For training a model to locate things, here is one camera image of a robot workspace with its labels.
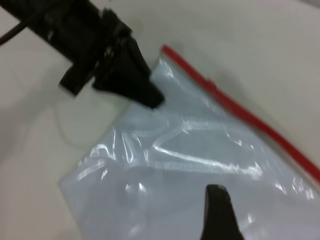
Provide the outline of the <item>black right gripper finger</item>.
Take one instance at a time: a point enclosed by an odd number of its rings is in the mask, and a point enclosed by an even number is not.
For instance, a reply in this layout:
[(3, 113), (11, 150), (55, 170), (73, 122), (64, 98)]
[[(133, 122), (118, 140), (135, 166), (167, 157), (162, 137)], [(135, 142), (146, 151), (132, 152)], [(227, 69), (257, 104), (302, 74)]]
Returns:
[(244, 240), (232, 201), (222, 185), (209, 184), (205, 189), (202, 240)]

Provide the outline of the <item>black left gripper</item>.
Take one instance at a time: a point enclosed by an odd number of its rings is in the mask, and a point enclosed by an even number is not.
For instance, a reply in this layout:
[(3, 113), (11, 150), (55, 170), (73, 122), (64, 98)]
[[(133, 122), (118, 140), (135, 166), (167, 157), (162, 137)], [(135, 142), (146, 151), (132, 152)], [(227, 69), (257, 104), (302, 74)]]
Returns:
[(97, 15), (95, 30), (85, 33), (83, 53), (72, 61), (60, 85), (76, 96), (94, 77), (92, 87), (155, 109), (165, 97), (150, 81), (147, 65), (131, 29), (115, 12), (104, 9)]

